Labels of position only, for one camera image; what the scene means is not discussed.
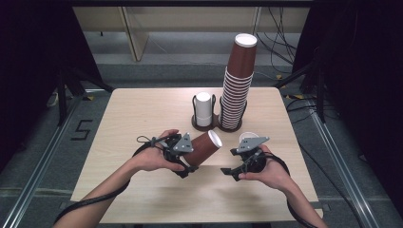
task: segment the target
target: gray floor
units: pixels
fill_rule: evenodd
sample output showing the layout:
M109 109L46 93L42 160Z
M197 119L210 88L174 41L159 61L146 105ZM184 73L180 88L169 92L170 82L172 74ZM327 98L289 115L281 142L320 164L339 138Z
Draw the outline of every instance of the gray floor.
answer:
M124 34L107 32L101 36L99 32L86 33L104 81L115 87L222 86L223 72L234 36L234 33L152 33L143 59L141 62L134 62ZM286 37L290 44L297 46L298 34L287 34ZM276 50L287 55L285 49L279 45L276 45ZM282 77L289 75L287 72L291 70L291 65L277 57L273 56L273 60L271 58L270 52L259 45L255 68L257 73L252 86L272 86L276 83L278 75ZM298 79L282 88L281 94L299 94L297 88L300 82L301 79ZM91 84L84 85L88 89L97 88ZM91 94L93 99L83 99L78 103L18 227L50 227L58 213L66 206L109 97L110 94L106 92L96 92ZM293 99L284 98L285 105L292 101ZM297 101L290 108L304 105L307 105L306 101ZM348 188L319 134L315 115L312 110L306 108L289 112L300 144L326 171L341 193L352 201ZM371 167L358 158L359 148L343 120L332 107L331 99L326 101L325 118L326 127L332 134L360 192L370 205L378 227L403 227L401 217L396 213ZM82 120L92 120L90 123L83 123L83 127L90 130L88 137L84 141L72 141L72 138L84 136L82 132L76 132L76 127ZM57 106L50 107L26 140L27 149L15 154L0 174L2 224L29 181L36 164L47 150L57 122ZM330 227L358 227L356 218L343 197L308 154L303 155L322 204L325 221ZM123 226L130 227L121 224L102 224L99 227ZM235 224L226 224L226 227L235 227ZM294 221L274 222L272 227L298 227L298 225Z

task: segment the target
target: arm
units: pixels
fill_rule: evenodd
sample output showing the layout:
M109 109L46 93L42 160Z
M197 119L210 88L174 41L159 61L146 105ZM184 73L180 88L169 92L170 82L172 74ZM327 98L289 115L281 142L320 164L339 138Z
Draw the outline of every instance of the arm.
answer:
M166 130L160 137L176 133L178 133L178 130ZM135 157L126 161L82 200L100 197L119 189L130 181L131 177L140 170L153 171L159 168L167 168L173 171L183 170L181 165L167 161L163 157L163 151L161 149L157 147L146 148ZM114 198L71 211L60 218L56 224L54 224L54 227L96 227L113 201Z
M260 146L264 152L270 152L265 145ZM316 227L327 227L322 218L317 214L314 207L306 199L298 185L291 179L282 166L271 159L268 159L266 166L260 173L240 174L242 180L260 181L271 188L278 189L284 193L294 211L304 220Z

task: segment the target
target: wooden table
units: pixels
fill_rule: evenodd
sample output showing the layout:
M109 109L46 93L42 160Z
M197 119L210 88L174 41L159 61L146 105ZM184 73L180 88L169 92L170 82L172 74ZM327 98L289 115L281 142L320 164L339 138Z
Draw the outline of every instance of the wooden table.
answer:
M206 91L217 100L221 87L191 88L120 88L110 98L94 142L71 200L80 200L108 177L142 144L139 136L158 137L164 130L180 129L191 139L202 132L190 120L192 98ZM242 132L268 136L266 143L290 168L291 175L310 202L318 202L317 194L283 101L276 88L251 87L248 106L240 130L214 131L223 147L205 161L200 169L185 179L169 170L139 172L128 188L115 199L101 222L104 223L199 223L260 222L294 220L286 198L278 190L257 181L234 181L224 176L222 167L235 168L239 156L231 148L239 145ZM215 113L220 113L216 103Z

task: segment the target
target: hand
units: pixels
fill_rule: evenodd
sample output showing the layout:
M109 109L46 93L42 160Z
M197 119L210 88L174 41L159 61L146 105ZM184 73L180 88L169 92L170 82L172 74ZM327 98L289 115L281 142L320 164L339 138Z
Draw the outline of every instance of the hand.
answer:
M263 152L270 152L266 145L262 144L259 147ZM267 159L266 166L260 173L241 173L239 178L241 180L260 181L280 191L284 191L286 186L293 182L281 164L272 159Z
M160 138L177 134L178 132L179 130L177 129L165 130ZM184 167L180 164L167 161L163 157L163 151L161 150L163 146L159 143L156 143L156 145L156 147L146 148L131 159L138 170L153 171L160 168L167 168L172 171L184 170Z

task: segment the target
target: stack of paper cups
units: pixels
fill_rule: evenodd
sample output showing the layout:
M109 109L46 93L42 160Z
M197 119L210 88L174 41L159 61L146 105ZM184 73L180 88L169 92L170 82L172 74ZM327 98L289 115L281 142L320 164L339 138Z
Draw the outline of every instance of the stack of paper cups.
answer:
M212 122L212 101L207 92L200 92L196 95L196 124L198 126L208 126Z
M223 83L219 123L223 128L236 129L246 108L246 98L252 83L257 39L239 34L231 51Z

